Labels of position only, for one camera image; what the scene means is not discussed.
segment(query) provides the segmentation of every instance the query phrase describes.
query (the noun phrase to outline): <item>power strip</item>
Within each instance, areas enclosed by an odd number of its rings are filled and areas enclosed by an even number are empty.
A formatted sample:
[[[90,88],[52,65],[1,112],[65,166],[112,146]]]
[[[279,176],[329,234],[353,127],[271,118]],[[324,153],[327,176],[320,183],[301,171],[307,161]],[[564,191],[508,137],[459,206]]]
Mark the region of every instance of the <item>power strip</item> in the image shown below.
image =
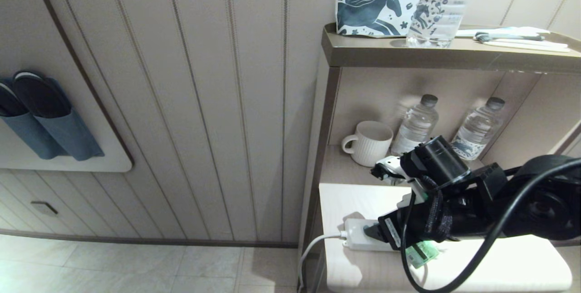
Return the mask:
[[[347,219],[345,221],[347,239],[346,241],[343,241],[343,247],[348,247],[351,250],[362,251],[394,251],[389,243],[378,241],[377,239],[365,235],[363,229],[366,226],[371,227],[375,224],[377,224],[377,220]]]

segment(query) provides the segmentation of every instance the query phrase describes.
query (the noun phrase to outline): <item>ribbed ceramic mug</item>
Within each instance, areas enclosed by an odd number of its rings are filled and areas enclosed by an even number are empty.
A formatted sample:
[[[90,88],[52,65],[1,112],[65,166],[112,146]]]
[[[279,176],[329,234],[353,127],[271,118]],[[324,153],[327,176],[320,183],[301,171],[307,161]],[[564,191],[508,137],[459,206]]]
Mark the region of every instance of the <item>ribbed ceramic mug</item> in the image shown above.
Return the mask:
[[[354,135],[343,139],[341,148],[358,164],[373,167],[379,159],[383,159],[388,154],[393,138],[394,132],[384,123],[362,121],[357,124]],[[351,148],[347,148],[346,145],[351,141],[353,142]]]

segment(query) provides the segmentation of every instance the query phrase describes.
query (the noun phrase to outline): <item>striped wallpaper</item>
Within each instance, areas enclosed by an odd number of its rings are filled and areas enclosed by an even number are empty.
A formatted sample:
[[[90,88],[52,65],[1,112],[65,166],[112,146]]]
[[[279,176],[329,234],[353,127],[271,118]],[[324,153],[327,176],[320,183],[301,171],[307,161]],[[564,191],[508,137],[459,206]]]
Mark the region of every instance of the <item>striped wallpaper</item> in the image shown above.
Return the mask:
[[[124,174],[0,169],[0,228],[296,243],[333,1],[50,0],[135,165]],[[473,0],[465,23],[581,38],[580,5]]]

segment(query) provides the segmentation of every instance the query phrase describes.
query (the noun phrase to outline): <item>plastic water bottle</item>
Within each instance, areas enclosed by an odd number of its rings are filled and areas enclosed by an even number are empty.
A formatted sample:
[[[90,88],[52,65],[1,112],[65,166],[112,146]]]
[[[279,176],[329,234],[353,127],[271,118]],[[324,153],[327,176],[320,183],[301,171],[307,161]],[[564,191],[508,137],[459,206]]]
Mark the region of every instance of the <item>plastic water bottle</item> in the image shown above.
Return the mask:
[[[419,0],[407,33],[408,47],[447,48],[468,0]]]
[[[463,160],[475,160],[482,153],[492,136],[502,125],[500,109],[504,100],[492,97],[486,105],[473,110],[452,140],[452,148]]]
[[[401,123],[398,136],[392,146],[392,154],[401,156],[413,150],[418,144],[429,139],[434,126],[438,122],[438,113],[434,106],[438,98],[424,94],[419,104],[411,107]]]

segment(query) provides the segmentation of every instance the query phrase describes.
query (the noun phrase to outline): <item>bottle cap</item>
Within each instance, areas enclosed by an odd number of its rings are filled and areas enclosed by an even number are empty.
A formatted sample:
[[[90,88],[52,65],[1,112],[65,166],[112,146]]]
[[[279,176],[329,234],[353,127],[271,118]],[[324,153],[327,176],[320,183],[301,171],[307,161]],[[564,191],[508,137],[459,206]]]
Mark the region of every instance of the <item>bottle cap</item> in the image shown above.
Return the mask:
[[[502,107],[504,107],[504,100],[493,96],[492,98],[488,99],[486,106],[492,110],[500,110]]]
[[[422,96],[422,100],[420,101],[421,104],[425,105],[426,107],[433,107],[438,102],[438,98],[431,94],[424,94]]]

